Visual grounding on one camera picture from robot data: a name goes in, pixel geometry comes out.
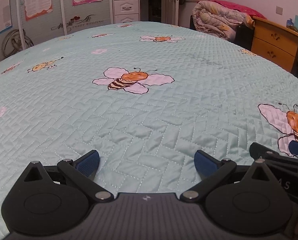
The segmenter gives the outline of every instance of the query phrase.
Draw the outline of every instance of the striped bee body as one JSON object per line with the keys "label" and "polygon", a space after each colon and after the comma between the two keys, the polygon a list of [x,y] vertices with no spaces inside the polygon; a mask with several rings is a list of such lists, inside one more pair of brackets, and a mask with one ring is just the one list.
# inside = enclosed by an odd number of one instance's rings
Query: striped bee body
{"label": "striped bee body", "polygon": [[122,78],[117,78],[108,85],[108,89],[118,90],[121,88],[130,87],[134,83],[137,83],[137,81],[131,81],[131,80],[127,81]]}

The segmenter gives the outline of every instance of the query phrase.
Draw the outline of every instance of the wooden desk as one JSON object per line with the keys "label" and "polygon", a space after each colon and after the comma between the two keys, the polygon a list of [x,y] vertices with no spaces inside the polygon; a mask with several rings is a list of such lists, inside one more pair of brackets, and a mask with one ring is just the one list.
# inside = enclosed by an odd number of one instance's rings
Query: wooden desk
{"label": "wooden desk", "polygon": [[298,33],[262,18],[253,19],[255,30],[251,51],[293,73],[297,65]]}

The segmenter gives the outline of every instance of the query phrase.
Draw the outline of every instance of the drawer handle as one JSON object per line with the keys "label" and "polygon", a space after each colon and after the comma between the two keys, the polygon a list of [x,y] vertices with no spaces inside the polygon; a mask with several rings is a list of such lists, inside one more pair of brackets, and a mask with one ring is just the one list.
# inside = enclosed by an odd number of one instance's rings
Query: drawer handle
{"label": "drawer handle", "polygon": [[275,58],[276,57],[276,55],[274,55],[274,52],[273,51],[268,51],[268,55],[271,58]]}
{"label": "drawer handle", "polygon": [[278,34],[271,34],[271,37],[273,38],[273,39],[275,39],[276,41],[278,41],[279,39],[280,39],[280,36],[278,35]]}

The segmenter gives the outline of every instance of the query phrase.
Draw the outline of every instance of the desk drawer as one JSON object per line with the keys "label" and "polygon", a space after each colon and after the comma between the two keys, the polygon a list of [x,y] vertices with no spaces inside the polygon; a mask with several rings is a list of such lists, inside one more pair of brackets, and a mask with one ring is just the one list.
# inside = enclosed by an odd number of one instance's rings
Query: desk drawer
{"label": "desk drawer", "polygon": [[115,15],[114,23],[130,23],[139,21],[139,14]]}
{"label": "desk drawer", "polygon": [[251,51],[291,72],[295,58],[289,53],[258,38],[253,39]]}
{"label": "desk drawer", "polygon": [[295,57],[298,49],[298,37],[273,25],[257,21],[254,36],[266,41]]}
{"label": "desk drawer", "polygon": [[139,0],[114,0],[114,15],[138,14]]}

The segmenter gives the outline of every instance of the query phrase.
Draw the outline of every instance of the folded comforter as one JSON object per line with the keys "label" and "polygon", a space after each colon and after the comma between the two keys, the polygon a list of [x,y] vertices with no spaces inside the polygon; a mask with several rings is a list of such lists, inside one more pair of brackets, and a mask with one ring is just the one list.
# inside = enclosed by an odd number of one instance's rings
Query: folded comforter
{"label": "folded comforter", "polygon": [[254,20],[248,14],[211,1],[197,3],[193,8],[193,23],[196,30],[227,41],[235,39],[239,24],[244,23],[248,28],[254,28]]}

